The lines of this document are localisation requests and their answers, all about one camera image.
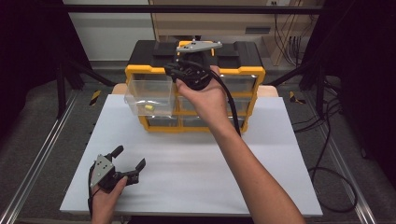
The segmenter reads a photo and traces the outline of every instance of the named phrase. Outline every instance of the person's right hand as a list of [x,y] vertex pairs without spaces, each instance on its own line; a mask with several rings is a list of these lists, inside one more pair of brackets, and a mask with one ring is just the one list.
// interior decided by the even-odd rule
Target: person's right hand
[[[217,66],[210,66],[210,68],[219,74]],[[192,90],[180,79],[177,79],[176,84],[180,95],[186,97],[194,105],[198,116],[207,123],[209,128],[223,122],[230,122],[227,116],[224,90],[214,78],[201,91]]]

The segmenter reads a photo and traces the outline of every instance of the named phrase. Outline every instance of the gray floor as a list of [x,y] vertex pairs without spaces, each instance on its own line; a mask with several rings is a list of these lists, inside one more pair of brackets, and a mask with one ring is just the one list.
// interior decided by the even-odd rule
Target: gray floor
[[[124,81],[122,69],[98,71],[106,77],[117,81]],[[286,73],[268,66],[265,82],[269,82]],[[79,160],[84,153],[86,143],[90,139],[90,132],[94,128],[106,96],[112,88],[106,87],[95,80],[84,77],[86,85],[78,92],[76,105],[63,126],[62,132],[56,139],[49,157],[42,168],[26,202],[19,212],[18,219],[40,218],[54,220],[88,221],[87,216],[72,216],[59,211],[64,193],[73,178]],[[305,121],[314,116],[309,104],[298,104],[290,101],[290,91],[299,100],[307,100],[306,96],[312,92],[301,92],[296,83],[298,78],[288,81],[277,88],[284,98],[290,115],[290,122]],[[92,95],[100,90],[98,101],[89,105]],[[330,101],[334,96],[326,92],[325,99]],[[12,200],[20,183],[25,178],[35,156],[46,140],[55,122],[57,113],[56,83],[50,82],[31,90],[27,96],[26,107],[20,113],[13,129],[0,141],[0,209],[5,211]],[[308,123],[298,124],[294,129],[305,127]],[[332,137],[343,155],[351,173],[355,177],[365,200],[374,214],[376,223],[396,223],[396,191],[390,185],[375,161],[361,157],[360,145],[356,142],[354,133],[350,130],[342,114],[336,113],[331,118]],[[319,152],[324,144],[320,128],[296,134],[303,153],[306,166],[315,165]],[[325,153],[320,164],[335,169],[329,151]],[[318,197],[330,207],[338,209],[350,206],[350,200],[341,180],[333,175],[318,172],[315,180]],[[323,217],[311,217],[308,223],[362,223],[355,210],[348,213],[334,213],[323,208]]]

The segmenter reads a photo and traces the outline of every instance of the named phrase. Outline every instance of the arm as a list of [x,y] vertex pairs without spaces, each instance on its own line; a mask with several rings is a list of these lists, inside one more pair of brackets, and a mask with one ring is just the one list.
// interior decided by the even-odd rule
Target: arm
[[[211,68],[219,73],[218,67]],[[205,89],[193,91],[178,80],[177,87],[215,137],[254,222],[305,223],[289,195],[256,159],[228,120],[225,95],[219,83],[212,80]]]

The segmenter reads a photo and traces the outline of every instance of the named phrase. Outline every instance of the wall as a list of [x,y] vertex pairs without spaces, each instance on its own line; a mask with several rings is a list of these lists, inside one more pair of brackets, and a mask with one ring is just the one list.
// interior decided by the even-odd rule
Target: wall
[[[64,0],[66,5],[148,5],[147,0]],[[90,61],[128,61],[139,39],[154,39],[150,14],[69,13]]]

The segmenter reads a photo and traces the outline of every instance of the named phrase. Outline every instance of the aluminum rail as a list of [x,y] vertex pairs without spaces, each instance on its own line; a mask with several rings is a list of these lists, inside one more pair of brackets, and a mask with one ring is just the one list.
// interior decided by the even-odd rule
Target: aluminum rail
[[85,13],[218,13],[319,15],[341,12],[327,7],[181,6],[181,5],[41,5],[42,10]]

